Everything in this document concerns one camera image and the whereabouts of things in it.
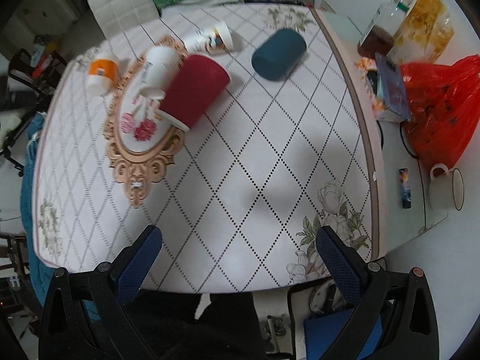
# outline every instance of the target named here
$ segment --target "brown liquid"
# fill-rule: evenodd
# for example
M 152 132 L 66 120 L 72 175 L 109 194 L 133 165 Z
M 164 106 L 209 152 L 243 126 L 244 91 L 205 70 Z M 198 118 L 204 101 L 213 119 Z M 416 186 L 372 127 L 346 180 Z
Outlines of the brown liquid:
M 375 53 L 385 56 L 394 45 L 392 36 L 383 28 L 373 26 L 364 42 L 358 42 L 357 51 L 361 56 L 375 59 Z

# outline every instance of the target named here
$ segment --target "pink flower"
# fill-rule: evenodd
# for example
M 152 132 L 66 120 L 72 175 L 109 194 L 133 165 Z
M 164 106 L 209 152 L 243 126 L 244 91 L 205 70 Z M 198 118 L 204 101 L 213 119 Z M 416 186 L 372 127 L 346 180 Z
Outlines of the pink flower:
M 140 122 L 140 126 L 135 129 L 135 139 L 136 140 L 150 140 L 155 131 L 157 130 L 157 125 L 152 119 L 145 119 Z
M 135 118 L 132 114 L 128 112 L 124 113 L 121 116 L 120 128 L 125 134 L 134 132 L 135 130 Z

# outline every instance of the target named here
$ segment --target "black pants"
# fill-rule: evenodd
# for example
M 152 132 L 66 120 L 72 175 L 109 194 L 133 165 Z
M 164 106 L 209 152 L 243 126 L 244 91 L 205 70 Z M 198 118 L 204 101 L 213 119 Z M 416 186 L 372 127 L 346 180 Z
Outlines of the black pants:
M 211 295 L 198 321 L 200 295 L 141 290 L 123 310 L 151 350 L 160 358 L 264 358 L 253 297 L 250 293 Z

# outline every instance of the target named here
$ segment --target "bottle with brown liquid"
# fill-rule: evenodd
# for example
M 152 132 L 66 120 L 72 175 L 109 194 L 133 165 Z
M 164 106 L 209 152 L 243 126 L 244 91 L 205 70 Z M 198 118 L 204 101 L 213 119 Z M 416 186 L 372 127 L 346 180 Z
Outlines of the bottle with brown liquid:
M 358 42 L 361 56 L 375 59 L 375 53 L 386 56 L 394 45 L 393 36 L 407 16 L 413 0 L 392 0 L 380 5 L 368 29 Z

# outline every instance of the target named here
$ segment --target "red plastic bag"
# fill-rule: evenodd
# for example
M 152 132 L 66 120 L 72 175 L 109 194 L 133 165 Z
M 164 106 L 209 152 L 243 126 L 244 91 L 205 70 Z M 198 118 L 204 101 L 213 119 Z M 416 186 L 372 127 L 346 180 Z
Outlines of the red plastic bag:
M 423 166 L 453 168 L 480 119 L 480 56 L 452 66 L 408 63 L 401 67 L 412 121 L 406 136 Z

